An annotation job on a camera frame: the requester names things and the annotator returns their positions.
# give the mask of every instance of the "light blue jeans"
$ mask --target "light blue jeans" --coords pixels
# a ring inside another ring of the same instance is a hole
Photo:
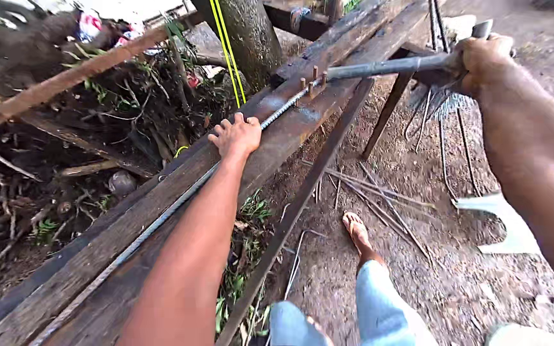
[[[420,315],[395,290],[389,270],[374,260],[358,272],[356,304],[364,346],[437,345]],[[273,346],[327,346],[303,312],[287,301],[273,305],[270,332]]]

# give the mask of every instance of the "rusty metal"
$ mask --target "rusty metal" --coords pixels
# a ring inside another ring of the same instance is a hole
[[[472,168],[472,158],[469,153],[469,146],[467,145],[466,130],[463,126],[463,117],[461,116],[461,109],[457,108],[457,117],[458,117],[458,127],[461,130],[461,138],[463,138],[463,146],[466,149],[466,159],[467,159],[467,170],[470,174],[470,180],[472,181],[473,190],[477,196],[482,196],[478,184],[476,184],[476,179],[473,178],[473,168]]]
[[[400,73],[397,76],[396,81],[393,84],[393,88],[392,90],[390,90],[389,98],[386,100],[386,103],[384,104],[384,107],[380,112],[380,116],[377,118],[377,123],[375,124],[375,127],[373,129],[373,133],[371,134],[371,137],[369,138],[369,141],[365,146],[365,150],[363,151],[362,155],[363,160],[369,159],[373,148],[375,147],[377,141],[380,139],[380,136],[382,135],[382,132],[386,127],[386,123],[388,123],[390,116],[394,112],[397,104],[399,103],[399,100],[401,99],[401,95],[403,95],[403,92],[407,88],[407,84],[412,79],[413,75],[413,72],[405,72]]]
[[[440,122],[440,155],[441,155],[441,173],[444,179],[444,185],[446,185],[446,189],[448,190],[448,194],[450,195],[450,199],[453,201],[457,200],[456,194],[452,191],[452,188],[448,184],[448,171],[446,169],[446,139],[444,134],[444,120],[442,117],[439,119]]]

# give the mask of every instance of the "bare foot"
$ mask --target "bare foot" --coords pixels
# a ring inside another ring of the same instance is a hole
[[[358,215],[353,212],[345,212],[343,214],[343,224],[350,233],[350,238],[358,249],[359,255],[361,254],[360,246],[366,246],[373,250],[371,243],[369,242],[369,233],[367,232],[367,228]]]

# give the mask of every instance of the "soil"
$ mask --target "soil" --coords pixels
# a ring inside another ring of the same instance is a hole
[[[479,20],[493,18],[494,31],[515,38],[519,63],[554,94],[553,11],[537,11],[525,0],[449,0],[443,12],[447,16],[475,14]],[[358,155],[371,135],[393,81],[394,77],[387,77],[375,83],[331,168],[343,166],[344,173],[365,179],[358,167]],[[390,267],[397,291],[421,314],[440,345],[481,345],[495,326],[507,323],[539,327],[554,334],[554,272],[541,256],[480,253],[477,245],[503,239],[503,225],[490,214],[458,212],[452,207],[442,183],[437,122],[427,127],[428,135],[423,137],[418,153],[414,151],[416,139],[407,142],[403,137],[404,126],[412,116],[410,103],[407,91],[369,162],[364,164],[380,184],[435,203],[437,209],[428,210],[431,217],[400,206],[397,209],[439,265],[429,266],[417,248],[384,226],[346,186],[342,186],[334,209],[336,191],[324,177],[321,202],[308,202],[308,209],[286,246],[296,249],[300,232],[308,228],[327,238],[310,233],[305,236],[300,271],[289,300],[319,321],[336,345],[360,343],[355,302],[358,256],[341,222],[343,212],[349,210],[364,220],[374,249]],[[275,224],[308,172],[301,160],[314,160],[336,121],[334,115],[325,122],[323,129],[318,129],[266,183],[263,193],[272,201]],[[499,185],[484,155],[477,108],[466,112],[464,121],[475,179],[483,193],[497,192]],[[444,126],[450,185],[458,196],[474,196],[457,118],[450,116]],[[268,286],[271,290],[267,302],[281,300],[287,285],[293,255],[282,251],[282,257],[283,262],[276,263],[269,276],[272,284]]]

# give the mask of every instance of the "wire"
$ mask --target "wire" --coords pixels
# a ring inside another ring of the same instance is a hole
[[[228,30],[226,29],[226,24],[223,22],[222,8],[219,6],[219,0],[215,0],[215,5],[217,6],[217,13],[219,14],[219,20],[222,23],[223,35],[226,37],[226,44],[228,45],[228,51],[230,53],[230,57],[232,58],[232,65],[235,68],[236,79],[238,80],[239,88],[241,88],[242,103],[247,103],[247,100],[245,100],[245,91],[242,88],[241,76],[239,75],[238,68],[236,67],[235,56],[234,54],[232,54],[232,47],[230,47],[230,37],[228,36]]]
[[[221,22],[217,18],[217,11],[215,10],[215,2],[213,0],[211,0],[211,9],[213,10],[213,17],[215,18],[215,25],[217,26],[217,33],[219,34],[219,40],[222,43],[223,56],[226,58],[226,65],[228,66],[228,72],[230,73],[230,79],[232,80],[232,88],[235,90],[236,106],[240,108],[241,102],[239,101],[238,92],[236,91],[235,78],[234,78],[234,75],[232,75],[232,67],[230,66],[230,58],[228,57],[228,51],[226,50],[226,45],[223,41]]]

